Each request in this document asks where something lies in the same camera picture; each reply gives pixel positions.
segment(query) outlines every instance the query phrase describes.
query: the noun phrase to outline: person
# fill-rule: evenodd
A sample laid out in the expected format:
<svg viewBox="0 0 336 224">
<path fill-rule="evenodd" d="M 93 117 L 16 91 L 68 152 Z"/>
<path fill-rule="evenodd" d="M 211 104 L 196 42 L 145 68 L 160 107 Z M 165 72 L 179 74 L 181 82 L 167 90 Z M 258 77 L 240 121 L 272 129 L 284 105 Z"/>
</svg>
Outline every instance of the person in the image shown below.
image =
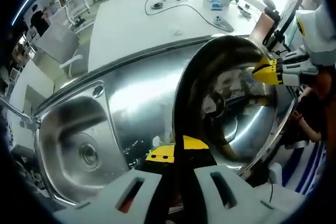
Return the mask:
<svg viewBox="0 0 336 224">
<path fill-rule="evenodd" d="M 299 104 L 291 115 L 291 119 L 299 127 L 299 131 L 313 143 L 322 140 L 323 108 L 318 96 L 308 87 L 299 96 Z"/>
<path fill-rule="evenodd" d="M 320 109 L 319 131 L 312 129 L 306 122 L 304 115 L 298 111 L 294 112 L 292 119 L 296 120 L 301 129 L 310 137 L 313 142 L 326 140 L 327 161 L 336 162 L 336 70 L 334 66 L 320 67 L 315 77 L 307 82 L 308 89 L 303 97 L 316 95 L 318 100 L 311 105 L 311 109 Z"/>
<path fill-rule="evenodd" d="M 34 5 L 32 7 L 33 15 L 30 19 L 30 27 L 35 27 L 38 34 L 42 37 L 42 35 L 45 33 L 45 31 L 48 29 L 49 24 L 47 23 L 46 19 L 47 16 L 42 11 L 37 10 L 38 6 Z"/>
</svg>

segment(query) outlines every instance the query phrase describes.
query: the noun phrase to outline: metal bowl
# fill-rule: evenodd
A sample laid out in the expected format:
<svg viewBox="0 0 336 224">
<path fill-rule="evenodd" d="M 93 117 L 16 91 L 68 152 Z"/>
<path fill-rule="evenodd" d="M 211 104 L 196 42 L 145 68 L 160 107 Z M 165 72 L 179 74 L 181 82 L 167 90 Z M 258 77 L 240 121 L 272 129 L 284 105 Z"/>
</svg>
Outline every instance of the metal bowl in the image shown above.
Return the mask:
<svg viewBox="0 0 336 224">
<path fill-rule="evenodd" d="M 255 82 L 262 52 L 248 39 L 223 36 L 206 43 L 186 66 L 174 100 L 176 147 L 183 135 L 209 145 L 218 164 L 248 166 L 265 145 L 277 112 L 274 86 Z"/>
</svg>

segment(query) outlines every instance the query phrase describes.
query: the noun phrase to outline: white table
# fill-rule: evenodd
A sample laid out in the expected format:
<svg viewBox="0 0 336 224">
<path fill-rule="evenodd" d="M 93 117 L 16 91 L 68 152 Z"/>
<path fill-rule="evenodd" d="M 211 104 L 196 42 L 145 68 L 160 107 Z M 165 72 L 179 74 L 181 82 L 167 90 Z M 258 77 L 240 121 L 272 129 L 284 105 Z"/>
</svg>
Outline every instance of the white table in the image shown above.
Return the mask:
<svg viewBox="0 0 336 224">
<path fill-rule="evenodd" d="M 90 43 L 88 70 L 93 71 L 127 55 L 182 39 L 202 37 L 224 31 L 209 25 L 194 10 L 181 6 L 163 13 L 147 16 L 146 0 L 109 0 L 99 7 Z M 149 0 L 147 10 L 161 0 Z M 234 35 L 249 35 L 256 22 L 241 16 L 236 5 L 222 11 L 203 6 L 203 0 L 167 0 L 164 9 L 188 4 L 198 10 L 210 23 L 216 15 L 223 16 L 235 29 Z M 259 15 L 251 12 L 257 20 Z"/>
<path fill-rule="evenodd" d="M 24 110 L 27 86 L 33 88 L 44 98 L 48 98 L 54 92 L 54 82 L 32 60 L 26 64 L 20 74 L 9 99 L 9 103 L 20 111 Z M 34 149 L 33 133 L 31 130 L 22 128 L 19 125 L 21 118 L 12 111 L 7 111 L 7 120 L 13 131 L 13 147 L 18 144 L 31 150 Z"/>
</svg>

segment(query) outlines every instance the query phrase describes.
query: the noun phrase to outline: stainless steel sink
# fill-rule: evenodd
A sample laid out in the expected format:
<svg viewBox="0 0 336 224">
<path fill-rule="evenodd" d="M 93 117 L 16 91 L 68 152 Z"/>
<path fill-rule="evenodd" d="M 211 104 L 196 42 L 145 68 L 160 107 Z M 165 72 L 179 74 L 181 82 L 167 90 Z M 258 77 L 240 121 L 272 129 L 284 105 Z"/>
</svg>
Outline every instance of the stainless steel sink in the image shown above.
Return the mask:
<svg viewBox="0 0 336 224">
<path fill-rule="evenodd" d="M 78 203 L 128 171 L 108 111 L 103 82 L 96 81 L 41 118 L 36 154 L 55 198 Z"/>
<path fill-rule="evenodd" d="M 128 170 L 141 167 L 151 150 L 174 142 L 172 111 L 178 81 L 190 58 L 210 39 L 174 42 L 111 63 L 38 108 L 34 115 L 41 125 L 35 151 L 54 199 L 74 205 L 92 197 Z M 294 107 L 290 89 L 279 86 L 277 94 L 275 123 L 271 132 L 259 136 L 257 157 L 240 169 L 246 174 L 275 147 Z M 237 124 L 228 129 L 237 128 L 236 138 L 243 132 L 241 121 Z M 244 142 L 241 148 L 248 151 L 251 144 Z M 218 164 L 224 163 L 213 155 Z"/>
</svg>

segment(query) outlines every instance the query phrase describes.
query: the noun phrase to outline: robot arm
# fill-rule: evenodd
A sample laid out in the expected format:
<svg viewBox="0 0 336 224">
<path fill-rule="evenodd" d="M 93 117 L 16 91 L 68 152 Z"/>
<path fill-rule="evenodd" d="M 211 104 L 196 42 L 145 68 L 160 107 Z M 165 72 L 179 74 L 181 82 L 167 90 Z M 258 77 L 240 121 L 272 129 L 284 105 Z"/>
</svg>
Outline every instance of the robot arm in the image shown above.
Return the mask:
<svg viewBox="0 0 336 224">
<path fill-rule="evenodd" d="M 336 32 L 326 9 L 298 10 L 296 18 L 303 45 L 275 60 L 264 56 L 253 70 L 255 80 L 297 87 L 312 80 L 319 66 L 335 65 Z"/>
</svg>

